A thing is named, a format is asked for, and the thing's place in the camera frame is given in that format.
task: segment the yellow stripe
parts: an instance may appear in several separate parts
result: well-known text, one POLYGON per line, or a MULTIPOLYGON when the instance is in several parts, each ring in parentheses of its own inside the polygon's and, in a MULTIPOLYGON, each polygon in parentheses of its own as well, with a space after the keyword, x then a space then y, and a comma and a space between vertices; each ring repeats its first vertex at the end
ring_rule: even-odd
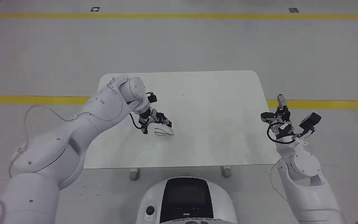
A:
MULTIPOLYGON (((0 104, 68 104, 83 105, 88 96, 1 96, 0 104)), ((267 100, 270 108, 278 106, 277 100, 267 100)), ((358 101, 345 100, 288 100, 291 109, 341 109, 358 110, 358 101)))
POLYGON ((357 20, 342 14, 0 14, 0 18, 247 18, 262 20, 357 20))
POLYGON ((0 104, 85 104, 87 96, 0 96, 0 104))
MULTIPOLYGON (((291 109, 358 109, 358 101, 345 100, 288 100, 287 104, 291 109)), ((277 100, 267 100, 267 105, 276 108, 278 103, 277 100)))

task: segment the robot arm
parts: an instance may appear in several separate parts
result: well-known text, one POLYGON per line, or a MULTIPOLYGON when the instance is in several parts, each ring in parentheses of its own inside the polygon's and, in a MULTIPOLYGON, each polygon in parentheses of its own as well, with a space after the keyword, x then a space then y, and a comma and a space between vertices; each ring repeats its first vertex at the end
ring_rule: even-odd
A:
POLYGON ((151 122, 170 123, 164 115, 162 120, 153 115, 158 113, 150 107, 140 78, 120 76, 92 96, 69 122, 21 146, 13 161, 20 174, 3 194, 5 213, 0 224, 54 223, 59 191, 79 177, 90 143, 132 111, 151 122))
POLYGON ((277 152, 281 155, 279 174, 294 216, 299 223, 345 223, 335 195, 321 172, 318 159, 305 149, 307 143, 304 136, 315 131, 314 126, 321 117, 316 113, 310 114, 299 125, 304 129, 303 132, 295 134, 284 96, 279 95, 277 100, 279 106, 276 113, 262 113, 261 119, 270 124, 267 136, 276 143, 277 152), (270 130, 276 140, 270 137, 270 130), (295 183, 302 179, 310 179, 310 185, 295 183))

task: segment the white table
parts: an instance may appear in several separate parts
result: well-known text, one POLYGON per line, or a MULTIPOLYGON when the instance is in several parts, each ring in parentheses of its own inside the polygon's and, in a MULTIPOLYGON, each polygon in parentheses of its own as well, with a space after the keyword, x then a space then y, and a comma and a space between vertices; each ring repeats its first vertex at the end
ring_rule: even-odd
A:
MULTIPOLYGON (((106 74, 98 89, 113 77, 106 74)), ((252 71, 131 73, 173 123, 174 136, 148 135, 127 116, 89 146, 84 168, 139 168, 274 164, 276 147, 260 114, 268 111, 260 80, 252 71)))

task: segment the floor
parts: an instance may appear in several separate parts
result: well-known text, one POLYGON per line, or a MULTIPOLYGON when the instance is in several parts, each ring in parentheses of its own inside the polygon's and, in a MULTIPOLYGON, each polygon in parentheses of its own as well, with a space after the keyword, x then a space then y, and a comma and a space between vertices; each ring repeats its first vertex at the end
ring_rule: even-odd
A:
MULTIPOLYGON (((0 13, 103 14, 354 14, 354 0, 0 0, 0 13)), ((218 18, 0 17, 0 97, 89 96, 106 73, 252 70, 267 99, 358 100, 358 20, 218 18)), ((25 140, 27 104, 0 104, 0 192, 9 180, 12 152, 25 140)), ((80 105, 52 105, 70 117, 80 105)), ((358 110, 293 109, 298 124, 322 116, 308 139, 347 223, 358 221, 356 135, 358 110)), ((61 121, 45 110, 30 114, 31 136, 61 121)), ((173 176, 193 175, 222 186, 238 221, 297 223, 269 183, 270 165, 238 166, 229 179, 217 167, 143 169, 137 182, 126 169, 84 170, 61 192, 56 223, 135 223, 145 191, 173 176)), ((277 173, 274 184, 282 191, 277 173)))

